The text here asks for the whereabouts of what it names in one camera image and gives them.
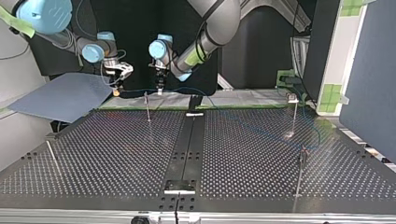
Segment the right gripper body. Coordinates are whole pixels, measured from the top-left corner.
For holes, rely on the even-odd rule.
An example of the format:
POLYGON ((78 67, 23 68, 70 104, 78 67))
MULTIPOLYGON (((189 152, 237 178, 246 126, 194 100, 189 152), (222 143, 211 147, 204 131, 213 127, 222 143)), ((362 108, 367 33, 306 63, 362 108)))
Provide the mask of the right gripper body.
POLYGON ((106 70, 108 76, 107 85, 113 89, 119 89, 123 83, 121 79, 121 70, 106 70))

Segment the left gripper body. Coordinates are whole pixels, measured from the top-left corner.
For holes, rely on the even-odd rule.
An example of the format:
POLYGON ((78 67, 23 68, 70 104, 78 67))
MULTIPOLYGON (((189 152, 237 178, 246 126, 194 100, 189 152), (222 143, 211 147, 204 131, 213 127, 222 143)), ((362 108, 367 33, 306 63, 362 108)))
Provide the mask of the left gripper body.
POLYGON ((166 79, 168 77, 169 71, 167 69, 160 69, 157 68, 155 72, 156 76, 156 88, 157 89, 164 89, 166 86, 166 79))

